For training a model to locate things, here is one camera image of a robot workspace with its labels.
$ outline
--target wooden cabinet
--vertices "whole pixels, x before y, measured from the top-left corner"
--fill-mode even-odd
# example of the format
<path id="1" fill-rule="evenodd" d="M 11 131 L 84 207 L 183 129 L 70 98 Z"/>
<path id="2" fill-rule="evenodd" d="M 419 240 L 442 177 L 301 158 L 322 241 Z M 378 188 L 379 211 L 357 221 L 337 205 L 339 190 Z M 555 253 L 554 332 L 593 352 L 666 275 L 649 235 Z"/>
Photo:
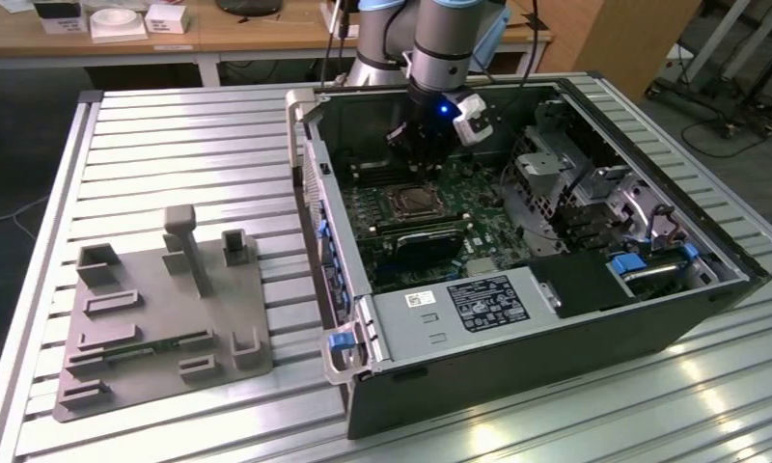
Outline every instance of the wooden cabinet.
<path id="1" fill-rule="evenodd" d="M 531 8 L 531 0 L 518 0 Z M 538 0 L 553 33 L 537 72 L 596 70 L 641 99 L 700 0 Z"/>

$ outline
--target metal rail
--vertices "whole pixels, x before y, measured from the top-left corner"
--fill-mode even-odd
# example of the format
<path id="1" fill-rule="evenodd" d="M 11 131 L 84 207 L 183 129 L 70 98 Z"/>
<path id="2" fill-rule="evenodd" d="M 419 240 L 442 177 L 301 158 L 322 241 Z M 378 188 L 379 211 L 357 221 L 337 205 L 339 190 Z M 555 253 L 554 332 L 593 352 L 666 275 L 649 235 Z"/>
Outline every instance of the metal rail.
<path id="1" fill-rule="evenodd" d="M 772 227 L 605 81 L 563 76 L 772 273 Z M 79 106 L 0 363 L 0 461 L 772 461 L 772 282 L 662 353 L 345 439 L 285 168 L 290 87 L 106 93 Z M 197 239 L 234 227 L 257 238 L 274 370 L 58 423 L 78 247 L 162 246 L 159 209 L 182 203 Z"/>

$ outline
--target floor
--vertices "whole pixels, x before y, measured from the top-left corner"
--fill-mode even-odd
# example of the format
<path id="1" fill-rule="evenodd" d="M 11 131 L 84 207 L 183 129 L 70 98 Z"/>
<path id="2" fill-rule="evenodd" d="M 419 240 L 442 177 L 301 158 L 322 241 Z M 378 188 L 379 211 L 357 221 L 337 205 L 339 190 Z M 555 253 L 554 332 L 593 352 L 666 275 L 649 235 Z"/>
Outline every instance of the floor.
<path id="1" fill-rule="evenodd" d="M 717 21 L 718 17 L 696 18 L 692 21 L 681 38 L 689 48 L 697 49 L 704 43 Z M 714 55 L 717 63 L 746 32 L 742 25 L 734 26 L 729 40 Z M 761 50 L 750 60 L 748 70 L 738 76 L 741 85 L 749 84 L 756 70 L 772 55 L 772 42 Z M 271 63 L 241 64 L 223 67 L 221 71 L 227 84 L 294 82 L 314 73 L 307 61 L 283 62 L 277 67 Z M 22 204 L 47 194 L 76 94 L 90 88 L 88 75 L 80 69 L 0 71 L 0 215 L 11 213 Z M 766 92 L 772 95 L 772 85 Z M 661 95 L 645 101 L 641 108 L 676 136 L 686 125 L 712 117 L 708 111 L 673 95 Z M 725 155 L 757 141 L 749 134 L 722 140 L 702 127 L 686 132 L 686 138 L 698 149 L 716 155 Z M 772 138 L 730 159 L 712 159 L 702 155 L 697 157 L 772 223 Z M 44 202 L 18 217 L 34 233 L 43 211 Z M 11 221 L 0 222 L 0 349 L 31 249 L 31 239 Z"/>

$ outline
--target wooden desk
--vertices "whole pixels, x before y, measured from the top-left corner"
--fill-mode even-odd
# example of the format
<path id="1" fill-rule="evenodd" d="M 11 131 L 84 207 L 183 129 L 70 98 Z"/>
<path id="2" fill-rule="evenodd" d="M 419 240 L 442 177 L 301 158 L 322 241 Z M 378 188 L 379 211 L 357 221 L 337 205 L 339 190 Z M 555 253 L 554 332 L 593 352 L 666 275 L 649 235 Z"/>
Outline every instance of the wooden desk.
<path id="1" fill-rule="evenodd" d="M 198 2 L 183 2 L 191 18 L 198 15 Z M 144 41 L 94 44 L 87 33 L 46 34 L 32 11 L 10 14 L 0 6 L 0 57 L 118 55 L 154 53 L 171 48 L 181 51 L 199 50 L 199 23 L 194 19 L 186 34 L 148 34 Z"/>
<path id="2" fill-rule="evenodd" d="M 513 0 L 507 3 L 511 14 L 519 15 L 523 9 Z M 201 50 L 325 50 L 327 33 L 318 5 L 319 0 L 282 0 L 278 14 L 238 23 L 239 18 L 219 10 L 213 0 L 201 0 Z M 531 39 L 533 30 L 523 19 L 519 25 L 506 28 L 501 43 L 527 43 Z M 549 41 L 551 34 L 545 31 L 537 34 L 537 39 Z M 353 48 L 355 42 L 354 39 L 346 40 L 346 46 Z"/>
<path id="3" fill-rule="evenodd" d="M 92 44 L 88 34 L 48 35 L 34 12 L 8 14 L 0 7 L 0 68 L 80 68 L 92 66 L 193 63 L 202 85 L 219 86 L 217 63 L 227 61 L 322 58 L 326 29 L 318 11 L 319 0 L 282 0 L 278 14 L 238 23 L 239 17 L 222 12 L 214 0 L 185 0 L 191 23 L 186 34 L 150 34 L 144 41 Z M 522 10 L 514 4 L 511 12 Z M 538 41 L 550 41 L 538 34 Z M 506 28 L 498 53 L 521 54 L 518 70 L 527 62 L 533 31 L 526 25 Z M 337 56 L 337 41 L 333 54 Z M 354 40 L 343 54 L 353 56 Z M 538 60 L 543 46 L 537 47 Z"/>

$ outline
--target white label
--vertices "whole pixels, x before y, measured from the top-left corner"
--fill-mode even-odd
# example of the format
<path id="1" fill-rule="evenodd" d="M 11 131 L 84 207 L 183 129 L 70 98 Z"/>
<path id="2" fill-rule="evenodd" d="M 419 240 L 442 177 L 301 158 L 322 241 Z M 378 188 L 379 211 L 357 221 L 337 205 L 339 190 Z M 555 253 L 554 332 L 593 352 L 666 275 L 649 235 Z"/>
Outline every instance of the white label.
<path id="1" fill-rule="evenodd" d="M 431 294 L 431 291 L 406 294 L 406 304 L 409 305 L 409 307 L 423 306 L 426 304 L 433 303 L 434 303 L 434 294 Z"/>
<path id="2" fill-rule="evenodd" d="M 190 50 L 191 45 L 154 45 L 154 51 Z"/>

